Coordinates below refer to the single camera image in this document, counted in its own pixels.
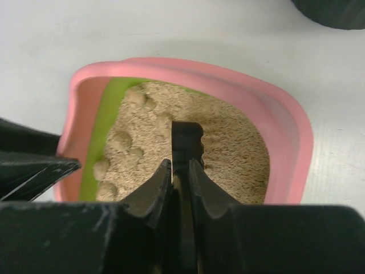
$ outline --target pink litter box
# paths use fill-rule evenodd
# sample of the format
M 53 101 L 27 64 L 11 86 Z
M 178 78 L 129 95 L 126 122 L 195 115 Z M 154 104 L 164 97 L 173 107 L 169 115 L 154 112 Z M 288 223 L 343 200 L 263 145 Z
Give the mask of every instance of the pink litter box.
M 93 164 L 101 158 L 125 91 L 156 80 L 224 100 L 240 109 L 262 135 L 270 157 L 265 204 L 298 204 L 313 150 L 303 108 L 288 93 L 240 72 L 170 58 L 132 58 L 94 63 L 75 73 L 58 155 L 77 158 L 82 168 L 54 187 L 59 202 L 95 200 Z

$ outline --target white table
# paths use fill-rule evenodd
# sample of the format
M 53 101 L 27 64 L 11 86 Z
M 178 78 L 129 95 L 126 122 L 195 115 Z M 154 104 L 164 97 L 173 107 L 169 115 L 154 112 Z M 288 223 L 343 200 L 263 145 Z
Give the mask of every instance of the white table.
M 365 30 L 320 26 L 289 0 L 1 5 L 1 117 L 60 134 L 69 80 L 88 63 L 153 56 L 228 67 L 283 88 L 306 110 L 315 148 L 303 203 L 365 215 Z

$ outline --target black plastic claw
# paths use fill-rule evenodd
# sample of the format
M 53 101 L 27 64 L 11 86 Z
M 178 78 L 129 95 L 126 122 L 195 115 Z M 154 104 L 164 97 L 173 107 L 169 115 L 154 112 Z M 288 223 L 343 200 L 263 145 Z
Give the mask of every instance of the black plastic claw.
M 346 207 L 242 205 L 190 161 L 204 273 L 365 273 L 365 222 Z
M 203 166 L 202 127 L 198 123 L 172 122 L 173 186 L 164 273 L 197 273 L 197 254 L 189 191 L 189 160 Z
M 171 162 L 163 160 L 147 182 L 119 203 L 103 273 L 161 271 L 171 191 Z
M 0 151 L 0 202 L 32 201 L 79 168 L 76 159 Z

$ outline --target white floor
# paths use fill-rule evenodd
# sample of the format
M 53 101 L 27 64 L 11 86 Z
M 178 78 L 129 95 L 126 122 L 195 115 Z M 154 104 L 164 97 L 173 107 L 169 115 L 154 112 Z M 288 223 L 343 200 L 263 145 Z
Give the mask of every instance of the white floor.
M 315 150 L 303 202 L 365 215 L 365 30 L 320 26 L 289 0 L 1 5 L 1 117 L 60 134 L 68 82 L 88 63 L 153 56 L 228 67 L 282 87 L 307 111 Z

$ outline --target litter box rim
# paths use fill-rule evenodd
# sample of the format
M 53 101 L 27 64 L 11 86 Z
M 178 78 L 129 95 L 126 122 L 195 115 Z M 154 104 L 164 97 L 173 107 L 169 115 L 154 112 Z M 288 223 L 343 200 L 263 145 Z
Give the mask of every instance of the litter box rim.
M 236 72 L 227 68 L 209 65 L 195 61 L 188 61 L 173 58 L 131 58 L 120 62 L 100 62 L 93 63 L 82 67 L 78 70 L 71 79 L 69 106 L 66 122 L 63 133 L 60 138 L 57 153 L 60 156 L 75 157 L 79 159 L 83 165 L 86 161 L 86 153 L 72 153 L 72 148 L 75 149 L 75 144 L 72 142 L 72 135 L 77 131 L 75 128 L 75 118 L 78 113 L 78 88 L 88 79 L 100 78 L 99 88 L 104 88 L 108 82 L 115 77 L 127 78 L 143 78 L 168 82 L 186 88 L 191 88 L 208 95 L 222 99 L 234 107 L 239 108 L 257 127 L 262 135 L 264 142 L 269 151 L 270 158 L 270 175 L 267 192 L 265 195 L 265 204 L 298 204 L 301 201 L 304 187 L 309 172 L 310 161 L 313 151 L 313 132 L 310 121 L 300 104 L 286 91 L 262 80 Z M 272 116 L 269 124 L 262 124 L 259 111 L 255 109 L 242 109 L 242 100 L 240 93 L 252 93 L 252 97 L 247 97 L 247 100 L 252 100 L 256 106 L 269 104 L 273 107 L 266 111 L 266 116 Z M 280 115 L 275 116 L 280 108 Z M 90 122 L 94 124 L 96 113 L 91 117 Z M 276 132 L 272 131 L 270 124 L 274 124 Z M 279 144 L 280 133 L 278 130 L 288 131 L 289 134 L 284 142 L 285 136 Z M 88 142 L 92 134 L 88 132 L 87 136 L 83 137 L 88 150 Z M 280 161 L 293 161 L 293 169 L 287 170 L 285 163 Z M 59 202 L 70 201 L 65 195 L 65 180 L 73 180 L 73 184 L 81 185 L 83 168 L 71 175 L 70 178 L 65 178 L 54 186 L 55 200 Z M 285 189 L 281 187 L 280 180 L 283 179 L 282 173 L 285 173 L 286 178 L 291 177 L 291 181 L 286 183 Z

